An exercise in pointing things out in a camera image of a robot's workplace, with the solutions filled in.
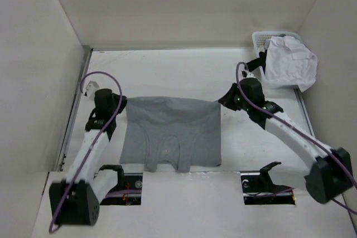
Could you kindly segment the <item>grey tank top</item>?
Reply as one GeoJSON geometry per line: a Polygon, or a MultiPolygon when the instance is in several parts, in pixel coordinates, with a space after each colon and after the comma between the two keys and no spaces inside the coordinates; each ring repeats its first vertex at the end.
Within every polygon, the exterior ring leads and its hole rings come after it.
{"type": "Polygon", "coordinates": [[[178,173],[221,165],[221,106],[217,101],[145,96],[129,98],[120,162],[155,172],[168,163],[178,173]]]}

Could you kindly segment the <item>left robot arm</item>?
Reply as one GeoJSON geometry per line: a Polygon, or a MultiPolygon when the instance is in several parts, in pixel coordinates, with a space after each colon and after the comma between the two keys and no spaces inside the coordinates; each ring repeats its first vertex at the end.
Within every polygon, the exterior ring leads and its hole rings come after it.
{"type": "Polygon", "coordinates": [[[66,177],[49,187],[52,212],[50,232],[55,226],[93,226],[98,220],[100,203],[109,191],[120,192],[125,186],[120,165],[98,166],[116,129],[116,117],[127,105],[127,98],[110,89],[94,93],[95,107],[85,125],[81,148],[66,177]]]}

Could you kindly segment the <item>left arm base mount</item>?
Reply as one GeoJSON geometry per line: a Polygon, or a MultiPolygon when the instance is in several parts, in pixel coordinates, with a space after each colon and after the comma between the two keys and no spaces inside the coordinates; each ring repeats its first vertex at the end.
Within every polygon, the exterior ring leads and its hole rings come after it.
{"type": "Polygon", "coordinates": [[[141,204],[143,174],[125,173],[121,165],[103,165],[100,171],[114,171],[117,184],[100,203],[101,206],[134,206],[141,204]]]}

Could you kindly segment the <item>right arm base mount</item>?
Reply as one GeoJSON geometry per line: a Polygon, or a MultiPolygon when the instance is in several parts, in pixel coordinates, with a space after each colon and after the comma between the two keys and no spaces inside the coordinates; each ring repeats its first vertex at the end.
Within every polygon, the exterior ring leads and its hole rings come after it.
{"type": "Polygon", "coordinates": [[[240,173],[245,205],[295,205],[293,188],[274,184],[268,173],[280,164],[275,161],[258,171],[240,173]]]}

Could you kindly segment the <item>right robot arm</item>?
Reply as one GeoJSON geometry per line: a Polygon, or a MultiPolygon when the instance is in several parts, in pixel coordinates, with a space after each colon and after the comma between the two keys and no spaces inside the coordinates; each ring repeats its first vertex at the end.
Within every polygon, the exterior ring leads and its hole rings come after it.
{"type": "Polygon", "coordinates": [[[245,111],[252,122],[277,137],[306,165],[303,172],[261,174],[258,182],[263,190],[290,186],[307,191],[315,201],[325,204],[356,186],[350,154],[343,148],[333,149],[295,124],[278,104],[265,99],[256,78],[233,83],[218,102],[227,109],[245,111]]]}

